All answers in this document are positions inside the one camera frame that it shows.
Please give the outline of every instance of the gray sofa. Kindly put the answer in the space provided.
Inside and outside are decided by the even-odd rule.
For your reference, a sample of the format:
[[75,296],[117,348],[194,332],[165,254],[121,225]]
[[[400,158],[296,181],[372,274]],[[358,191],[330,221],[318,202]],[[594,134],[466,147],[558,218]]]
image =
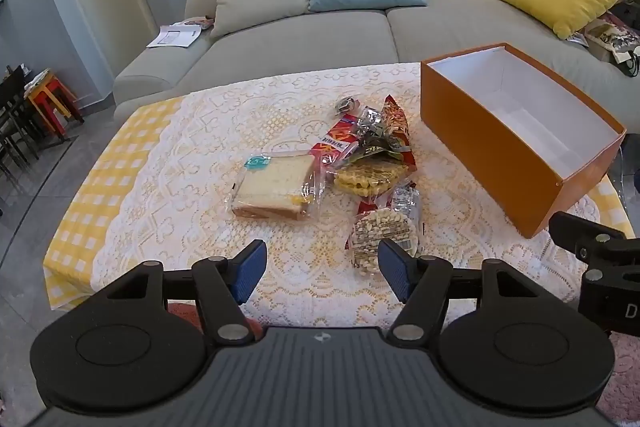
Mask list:
[[[582,89],[640,133],[640,77],[625,76],[578,44],[500,0],[427,0],[386,11],[309,13],[189,48],[146,49],[116,78],[115,120],[142,105],[252,78],[348,66],[417,62],[510,42]],[[185,17],[213,16],[216,0],[187,0]]]

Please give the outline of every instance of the wooden stool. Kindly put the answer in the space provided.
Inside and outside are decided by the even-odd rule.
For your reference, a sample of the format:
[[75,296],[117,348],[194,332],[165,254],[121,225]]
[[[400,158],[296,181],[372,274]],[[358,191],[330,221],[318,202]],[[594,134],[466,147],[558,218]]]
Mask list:
[[26,96],[36,108],[51,133],[56,134],[60,139],[65,137],[65,128],[60,125],[51,105],[55,106],[65,118],[70,119],[73,116],[80,123],[84,123],[82,115],[74,105],[76,97],[50,70],[46,70],[44,78]]

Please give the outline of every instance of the gray tile floor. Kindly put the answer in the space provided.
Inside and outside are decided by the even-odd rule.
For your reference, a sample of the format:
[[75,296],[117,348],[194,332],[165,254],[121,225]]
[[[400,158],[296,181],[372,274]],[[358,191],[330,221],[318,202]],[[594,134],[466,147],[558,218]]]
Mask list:
[[[41,154],[29,174],[19,177],[23,193],[0,179],[6,204],[0,217],[0,393],[7,411],[3,427],[21,427],[43,404],[29,365],[29,349],[38,332],[61,315],[49,309],[42,276],[42,259],[73,195],[116,132],[113,109],[86,118],[68,131],[74,137]],[[624,194],[628,215],[640,233],[640,196],[633,172],[640,168],[640,137],[631,137],[623,161],[613,162],[609,174]]]

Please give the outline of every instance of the orange box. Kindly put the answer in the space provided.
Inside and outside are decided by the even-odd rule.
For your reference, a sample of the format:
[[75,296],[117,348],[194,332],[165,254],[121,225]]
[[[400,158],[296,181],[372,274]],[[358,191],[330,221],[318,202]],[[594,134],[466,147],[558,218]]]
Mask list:
[[626,132],[505,43],[424,60],[420,117],[527,238],[603,178]]

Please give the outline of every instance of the tablecloth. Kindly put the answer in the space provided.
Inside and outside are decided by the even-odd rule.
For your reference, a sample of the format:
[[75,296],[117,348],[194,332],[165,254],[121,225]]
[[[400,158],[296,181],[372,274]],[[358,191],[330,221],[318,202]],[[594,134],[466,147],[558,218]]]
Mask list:
[[[268,266],[244,312],[266,323],[391,324],[401,304],[381,277],[363,277],[344,251],[356,201],[328,190],[316,222],[256,221],[223,203],[247,156],[304,150],[335,122],[340,96],[404,108],[423,195],[424,253],[456,267],[498,257],[562,299],[577,296],[577,259],[546,231],[524,239],[502,210],[420,121],[418,63],[288,74],[194,92],[137,110],[118,131],[66,211],[44,258],[52,308],[69,309],[148,259],[184,269],[232,257],[252,239]],[[571,210],[633,237],[608,178]],[[450,318],[471,303],[450,306]]]

